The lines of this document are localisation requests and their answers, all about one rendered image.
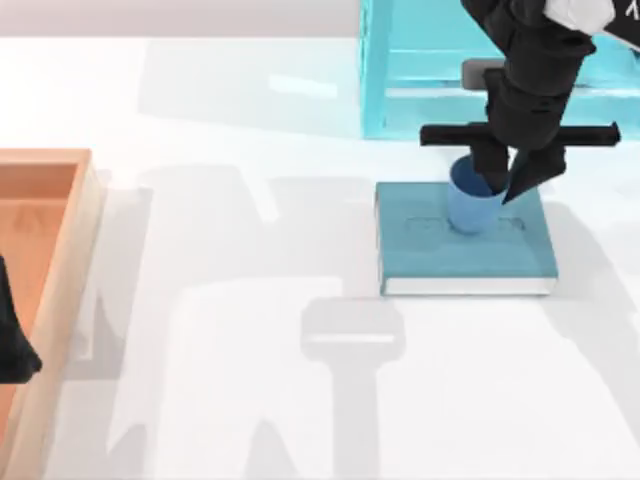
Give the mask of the blue cup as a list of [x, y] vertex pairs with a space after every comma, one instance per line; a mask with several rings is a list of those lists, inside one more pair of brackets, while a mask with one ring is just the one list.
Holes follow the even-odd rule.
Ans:
[[478, 234], [496, 220], [507, 188], [494, 192], [484, 177], [476, 173], [473, 157], [456, 160], [449, 171], [447, 190], [448, 220], [463, 234]]

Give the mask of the pale grey rounded box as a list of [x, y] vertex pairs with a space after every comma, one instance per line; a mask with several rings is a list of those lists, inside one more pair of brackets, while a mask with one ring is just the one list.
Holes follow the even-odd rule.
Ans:
[[503, 61], [489, 58], [471, 58], [462, 63], [461, 85], [465, 90], [485, 91], [484, 73], [489, 69], [500, 69]]

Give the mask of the teal book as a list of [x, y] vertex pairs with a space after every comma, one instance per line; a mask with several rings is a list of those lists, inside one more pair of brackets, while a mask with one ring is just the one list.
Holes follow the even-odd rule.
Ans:
[[559, 271], [540, 195], [505, 206], [488, 230], [457, 232], [445, 182], [381, 182], [375, 191], [384, 296], [543, 296]]

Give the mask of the light blue rack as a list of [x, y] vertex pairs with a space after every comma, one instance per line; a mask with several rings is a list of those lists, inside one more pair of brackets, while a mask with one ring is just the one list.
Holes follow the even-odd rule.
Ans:
[[[618, 123], [640, 140], [640, 0], [614, 0], [614, 25], [637, 49], [608, 33], [579, 73], [563, 122]], [[361, 131], [369, 139], [414, 140], [427, 123], [485, 118], [486, 96], [463, 85], [463, 64], [501, 64], [503, 56], [461, 0], [360, 0]]]

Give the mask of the shallow salmon-coloured box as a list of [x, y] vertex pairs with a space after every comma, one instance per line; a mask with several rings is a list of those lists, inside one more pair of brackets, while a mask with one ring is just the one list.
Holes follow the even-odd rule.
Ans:
[[42, 370], [0, 385], [0, 480], [41, 480], [104, 193], [88, 149], [0, 148], [0, 255]]

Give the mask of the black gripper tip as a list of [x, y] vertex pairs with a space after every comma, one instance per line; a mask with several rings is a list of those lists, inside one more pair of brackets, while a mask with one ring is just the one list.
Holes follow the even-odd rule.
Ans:
[[0, 384], [26, 384], [42, 367], [20, 325], [6, 263], [0, 255]]

